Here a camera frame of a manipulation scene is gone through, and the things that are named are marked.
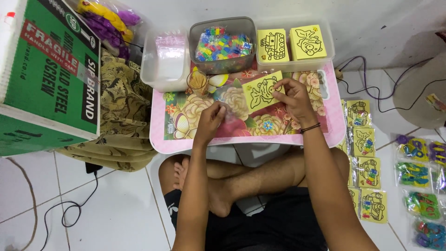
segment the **pink table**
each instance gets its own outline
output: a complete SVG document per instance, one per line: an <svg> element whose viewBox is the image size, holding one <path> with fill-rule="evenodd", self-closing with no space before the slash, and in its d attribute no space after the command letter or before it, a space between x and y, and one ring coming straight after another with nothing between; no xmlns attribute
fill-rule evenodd
<svg viewBox="0 0 446 251"><path fill-rule="evenodd" d="M326 112L328 133L324 133L329 147L334 147L345 138L347 125L345 124L343 110L340 102L338 83L335 77L333 63L330 62L322 69L326 73L328 97L323 100ZM192 148L193 139L164 140L165 130L165 101L163 93L153 91L152 115L150 122L150 142L153 148L162 154L173 154ZM303 145L301 134L275 135L275 136L249 136L215 138L210 146L237 144L237 143L277 143L285 145Z"/></svg>

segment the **white tile floor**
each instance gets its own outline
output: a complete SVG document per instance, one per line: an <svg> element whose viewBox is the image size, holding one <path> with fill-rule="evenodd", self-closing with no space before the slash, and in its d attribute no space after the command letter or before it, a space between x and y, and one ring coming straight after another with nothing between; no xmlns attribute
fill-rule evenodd
<svg viewBox="0 0 446 251"><path fill-rule="evenodd" d="M394 81L403 68L368 71L368 85L378 86L381 96L391 92ZM349 91L362 89L361 72L346 72L344 79ZM366 98L366 93L349 95L345 84L339 84L341 97ZM381 103L381 110L393 108L392 99ZM372 102L373 124L376 129L378 157L382 162L383 189L388 192L388 224L362 222L364 228L381 251L417 251L408 245L407 219L400 190L395 186L392 168L392 133L411 134L443 141L446 130L424 130L406 122L396 111L379 113ZM255 167L287 151L288 146L275 144L244 144L209 147L207 157ZM175 230L164 203L157 178L159 165L168 155L157 155L146 167L136 173L125 173L103 168L99 171L99 186L84 207L78 223L70 228L61 225L62 210L69 205L57 206L48 215L50 238L45 250L155 250L168 251L175 239ZM95 188L92 174L85 173L85 164L58 153L38 152L15 158L27 171L36 194L39 217L37 233L28 250L40 250L45 242L44 212L66 200L83 203ZM0 250L20 250L31 237L34 224L29 187L21 172L9 161L0 159ZM237 204L248 215L263 210L268 196L248 198ZM77 209L67 213L68 223L77 217Z"/></svg>

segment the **clear plastic container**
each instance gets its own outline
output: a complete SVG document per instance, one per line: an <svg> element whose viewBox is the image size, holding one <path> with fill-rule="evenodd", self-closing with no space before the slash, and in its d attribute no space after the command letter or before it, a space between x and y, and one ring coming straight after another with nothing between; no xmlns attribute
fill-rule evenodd
<svg viewBox="0 0 446 251"><path fill-rule="evenodd" d="M325 64L333 60L335 57L335 45L333 43L333 36L331 35L330 24L321 17L316 16L287 16L287 17L272 17L262 18L256 20L256 29L285 29L287 42L289 44L289 31L291 28L319 25L322 32L327 56L321 59L303 59L298 61L277 62L277 63L262 63L257 56L257 70L260 72L295 72L295 71L311 71L324 67Z"/></svg>
<svg viewBox="0 0 446 251"><path fill-rule="evenodd" d="M215 61L198 61L195 59L194 53L197 49L198 41L201 34L208 27L224 26L226 27L226 33L229 35L238 35L241 33L246 34L252 43L252 53L239 58L223 59ZM189 49L192 56L190 57L192 62L197 68L208 74L226 74L232 72L238 72L245 69L249 69L252 66L254 60L255 51L257 51L257 32L254 22L249 17L229 17L222 19L209 20L201 23L196 23L190 28L189 32Z"/></svg>
<svg viewBox="0 0 446 251"><path fill-rule="evenodd" d="M141 62L141 80L159 92L187 89L190 54L187 30L149 29Z"/></svg>

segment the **fish drawing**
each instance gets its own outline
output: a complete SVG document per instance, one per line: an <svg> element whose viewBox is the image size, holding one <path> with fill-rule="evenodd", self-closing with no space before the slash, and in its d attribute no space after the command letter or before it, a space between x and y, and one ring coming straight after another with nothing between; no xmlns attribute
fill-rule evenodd
<svg viewBox="0 0 446 251"><path fill-rule="evenodd" d="M282 86L280 86L278 89L274 90L274 85L277 83L277 78L273 76L270 79L264 79L262 82L257 84L257 87L251 88L251 109L254 109L254 107L260 105L260 102L266 102L271 103L271 101L274 99L273 92L278 91L280 92L282 90Z"/></svg>
<svg viewBox="0 0 446 251"><path fill-rule="evenodd" d="M373 151L373 142L369 139L369 135L361 131L356 131L356 136L358 141L356 141L355 145L361 151L361 154L367 155L368 153L371 153Z"/></svg>
<svg viewBox="0 0 446 251"><path fill-rule="evenodd" d="M322 41L319 40L318 36L315 36L315 32L311 30L296 30L297 36L302 38L297 43L297 46L302 48L302 50L309 56L313 56L316 52L322 51L321 45Z"/></svg>

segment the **person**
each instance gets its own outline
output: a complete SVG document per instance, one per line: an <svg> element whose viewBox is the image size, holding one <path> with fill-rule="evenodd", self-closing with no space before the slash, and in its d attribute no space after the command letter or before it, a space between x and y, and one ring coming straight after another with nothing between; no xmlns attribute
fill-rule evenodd
<svg viewBox="0 0 446 251"><path fill-rule="evenodd" d="M273 96L303 129L304 150L260 167L206 159L226 106L203 110L191 156L174 155L159 169L176 229L173 251L377 251L362 228L347 189L349 160L329 149L305 85L283 79ZM246 216L236 200L274 194L265 209Z"/></svg>

